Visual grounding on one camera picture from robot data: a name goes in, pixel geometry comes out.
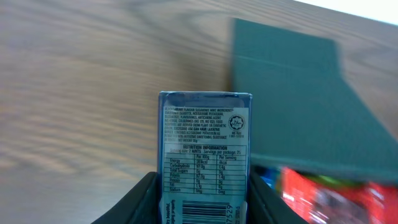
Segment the red snack bag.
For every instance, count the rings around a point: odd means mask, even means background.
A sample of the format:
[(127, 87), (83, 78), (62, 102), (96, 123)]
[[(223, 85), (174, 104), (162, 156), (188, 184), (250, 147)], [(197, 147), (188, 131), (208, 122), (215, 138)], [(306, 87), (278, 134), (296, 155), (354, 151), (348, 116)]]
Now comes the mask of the red snack bag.
[(282, 169), (282, 198), (308, 223), (397, 224), (397, 187), (363, 182), (334, 189)]

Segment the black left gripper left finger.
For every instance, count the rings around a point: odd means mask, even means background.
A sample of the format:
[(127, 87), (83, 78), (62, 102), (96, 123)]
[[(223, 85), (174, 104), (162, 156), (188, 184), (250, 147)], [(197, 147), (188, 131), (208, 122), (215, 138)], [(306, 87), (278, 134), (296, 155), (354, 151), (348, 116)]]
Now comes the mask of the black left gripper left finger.
[(158, 224), (159, 177), (147, 173), (120, 201), (92, 224)]

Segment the blue Oreo cookie pack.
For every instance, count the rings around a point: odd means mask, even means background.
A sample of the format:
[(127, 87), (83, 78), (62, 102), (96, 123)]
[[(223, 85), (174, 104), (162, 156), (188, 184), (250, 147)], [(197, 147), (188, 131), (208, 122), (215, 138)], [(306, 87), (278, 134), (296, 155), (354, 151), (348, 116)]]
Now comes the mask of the blue Oreo cookie pack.
[(260, 167), (258, 174), (261, 179), (272, 189), (280, 189), (280, 170), (275, 168)]

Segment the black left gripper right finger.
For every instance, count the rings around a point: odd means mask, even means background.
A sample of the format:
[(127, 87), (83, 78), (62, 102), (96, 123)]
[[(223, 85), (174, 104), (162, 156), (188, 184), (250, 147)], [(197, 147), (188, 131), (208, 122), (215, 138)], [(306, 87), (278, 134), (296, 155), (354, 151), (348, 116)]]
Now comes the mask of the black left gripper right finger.
[(248, 224), (307, 224), (253, 169), (249, 175), (247, 203)]

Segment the dark green gift box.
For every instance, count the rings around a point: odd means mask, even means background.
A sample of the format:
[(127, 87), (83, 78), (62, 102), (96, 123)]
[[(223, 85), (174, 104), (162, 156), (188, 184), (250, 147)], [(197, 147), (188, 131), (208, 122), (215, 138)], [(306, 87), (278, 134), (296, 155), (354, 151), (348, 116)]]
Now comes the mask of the dark green gift box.
[(231, 79), (253, 96), (252, 164), (397, 182), (397, 141), (343, 79), (333, 40), (235, 19)]

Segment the small blue mint box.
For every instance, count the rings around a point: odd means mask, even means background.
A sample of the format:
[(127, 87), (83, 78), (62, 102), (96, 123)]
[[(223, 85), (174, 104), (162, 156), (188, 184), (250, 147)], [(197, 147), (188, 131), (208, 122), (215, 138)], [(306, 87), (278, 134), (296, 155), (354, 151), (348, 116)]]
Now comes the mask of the small blue mint box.
[(159, 94), (159, 220), (246, 222), (252, 95), (225, 91)]

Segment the green Haribo gummy bag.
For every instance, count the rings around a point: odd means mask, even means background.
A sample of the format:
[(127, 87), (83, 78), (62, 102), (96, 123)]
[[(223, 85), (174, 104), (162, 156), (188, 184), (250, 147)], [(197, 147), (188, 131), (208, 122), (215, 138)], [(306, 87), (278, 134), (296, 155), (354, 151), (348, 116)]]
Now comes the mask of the green Haribo gummy bag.
[(363, 182), (346, 180), (346, 179), (337, 179), (334, 177), (329, 177), (325, 175), (305, 175), (305, 177), (315, 183), (328, 186), (334, 189), (342, 189), (342, 188), (355, 188), (361, 187), (364, 185)]

